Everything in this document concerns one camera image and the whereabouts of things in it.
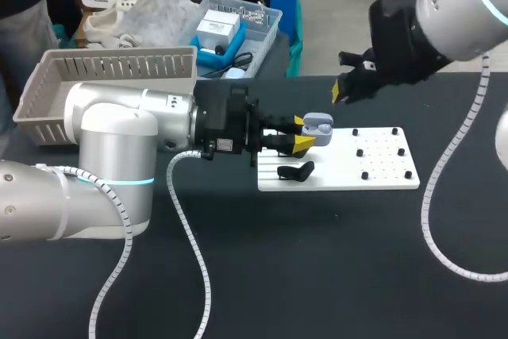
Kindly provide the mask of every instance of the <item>floor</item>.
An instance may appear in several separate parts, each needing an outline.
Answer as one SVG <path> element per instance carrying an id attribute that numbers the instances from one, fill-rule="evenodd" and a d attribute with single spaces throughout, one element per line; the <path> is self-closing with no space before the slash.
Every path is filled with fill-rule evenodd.
<path id="1" fill-rule="evenodd" d="M 336 75 L 339 51 L 363 53 L 371 46 L 368 7 L 375 0 L 300 0 L 303 53 L 300 75 Z M 491 54 L 493 71 L 508 71 L 508 44 Z M 454 63 L 445 71 L 478 71 L 480 62 Z"/>

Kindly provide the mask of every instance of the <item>gray pants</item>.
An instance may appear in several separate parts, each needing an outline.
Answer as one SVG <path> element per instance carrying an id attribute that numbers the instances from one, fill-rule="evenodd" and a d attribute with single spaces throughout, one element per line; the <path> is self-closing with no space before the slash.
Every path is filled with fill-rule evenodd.
<path id="1" fill-rule="evenodd" d="M 21 13 L 0 19 L 0 62 L 20 91 L 44 52 L 56 48 L 58 40 L 48 16 L 46 0 Z M 0 73 L 0 133 L 11 126 L 13 113 Z"/>

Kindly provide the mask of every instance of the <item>black peg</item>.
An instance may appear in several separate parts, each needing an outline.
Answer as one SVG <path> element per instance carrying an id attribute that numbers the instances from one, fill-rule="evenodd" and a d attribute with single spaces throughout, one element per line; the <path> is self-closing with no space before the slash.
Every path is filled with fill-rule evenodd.
<path id="1" fill-rule="evenodd" d="M 296 180 L 297 182 L 305 182 L 310 174 L 314 171 L 314 162 L 310 161 L 303 164 L 300 168 L 291 166 L 277 167 L 277 175 L 286 180 Z"/>

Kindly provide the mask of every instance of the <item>clear plastic container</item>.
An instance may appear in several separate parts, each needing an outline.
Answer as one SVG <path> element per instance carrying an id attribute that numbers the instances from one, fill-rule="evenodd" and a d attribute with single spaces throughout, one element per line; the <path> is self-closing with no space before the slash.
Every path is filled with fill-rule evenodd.
<path id="1" fill-rule="evenodd" d="M 279 21 L 283 16 L 282 11 L 241 0 L 202 0 L 195 18 L 187 24 L 180 34 L 180 45 L 188 45 L 192 41 L 199 22 L 208 10 L 238 13 L 241 20 L 247 22 L 245 41 L 238 50 L 237 55 L 244 52 L 252 53 L 253 59 L 245 71 L 245 78 L 254 77 L 277 36 Z M 204 75 L 211 71 L 215 71 L 215 69 L 198 65 L 198 75 Z"/>

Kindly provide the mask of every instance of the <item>white cable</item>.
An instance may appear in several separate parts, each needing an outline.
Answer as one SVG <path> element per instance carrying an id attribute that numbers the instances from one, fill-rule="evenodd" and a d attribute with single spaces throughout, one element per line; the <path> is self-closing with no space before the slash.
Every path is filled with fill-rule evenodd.
<path id="1" fill-rule="evenodd" d="M 102 301 L 106 297 L 106 293 L 113 285 L 115 279 L 120 275 L 121 270 L 124 268 L 127 263 L 127 259 L 129 258 L 130 251 L 133 247 L 133 228 L 131 227 L 130 219 L 125 211 L 124 205 L 121 203 L 118 196 L 114 193 L 114 191 L 104 183 L 104 180 L 99 179 L 97 176 L 91 174 L 88 171 L 81 170 L 75 167 L 56 167 L 56 169 L 62 171 L 65 174 L 77 175 L 82 178 L 88 179 L 92 184 L 94 184 L 100 191 L 104 193 L 108 198 L 110 198 L 111 202 L 117 208 L 118 213 L 120 214 L 121 222 L 124 225 L 125 231 L 125 245 L 124 250 L 121 254 L 120 260 L 118 261 L 117 266 L 114 268 L 111 275 L 108 277 L 104 286 L 97 295 L 97 298 L 94 302 L 94 307 L 92 308 L 92 312 L 90 315 L 90 321 L 88 323 L 88 338 L 95 339 L 95 328 L 97 325 L 98 312 L 101 308 Z"/>
<path id="2" fill-rule="evenodd" d="M 482 274 L 471 272 L 464 268 L 461 268 L 458 265 L 455 265 L 451 260 L 449 260 L 439 248 L 436 246 L 432 238 L 432 234 L 430 233 L 429 226 L 429 209 L 430 202 L 432 201 L 432 195 L 434 192 L 434 188 L 436 186 L 437 180 L 439 176 L 443 172 L 445 165 L 448 163 L 452 154 L 455 152 L 456 148 L 459 146 L 460 142 L 464 139 L 466 134 L 469 131 L 473 121 L 476 118 L 480 108 L 482 107 L 483 98 L 487 93 L 487 87 L 489 85 L 489 79 L 491 77 L 491 71 L 489 68 L 489 54 L 485 53 L 482 57 L 482 77 L 479 82 L 478 91 L 476 92 L 475 100 L 469 110 L 469 113 L 464 120 L 462 126 L 459 131 L 457 131 L 456 135 L 453 137 L 452 141 L 448 144 L 448 147 L 441 155 L 441 158 L 436 163 L 436 167 L 433 169 L 432 174 L 430 176 L 429 182 L 427 183 L 427 188 L 425 189 L 425 193 L 423 196 L 423 202 L 421 204 L 421 230 L 423 231 L 423 237 L 425 238 L 425 242 L 429 246 L 429 249 L 433 253 L 434 256 L 448 269 L 452 272 L 461 275 L 465 278 L 472 279 L 474 281 L 480 282 L 501 282 L 508 279 L 508 272 L 498 273 L 498 274 Z"/>
<path id="3" fill-rule="evenodd" d="M 173 204 L 175 204 L 176 212 L 180 217 L 180 221 L 182 222 L 183 228 L 185 229 L 185 233 L 187 234 L 187 237 L 189 237 L 189 241 L 191 242 L 190 244 L 192 245 L 192 250 L 194 250 L 194 254 L 196 255 L 196 259 L 199 263 L 199 267 L 201 268 L 203 282 L 205 284 L 205 310 L 203 311 L 203 317 L 201 319 L 201 324 L 199 325 L 198 332 L 194 335 L 194 339 L 200 339 L 205 333 L 206 325 L 208 324 L 208 319 L 210 318 L 210 310 L 212 307 L 212 287 L 210 286 L 210 277 L 208 276 L 208 271 L 206 270 L 205 261 L 199 250 L 198 243 L 194 239 L 194 235 L 192 234 L 189 223 L 185 218 L 185 214 L 183 214 L 182 207 L 180 206 L 178 198 L 176 197 L 175 187 L 173 186 L 173 168 L 175 168 L 175 165 L 184 158 L 201 159 L 201 153 L 199 151 L 185 151 L 176 155 L 167 166 L 166 181 L 169 195 L 171 196 Z"/>

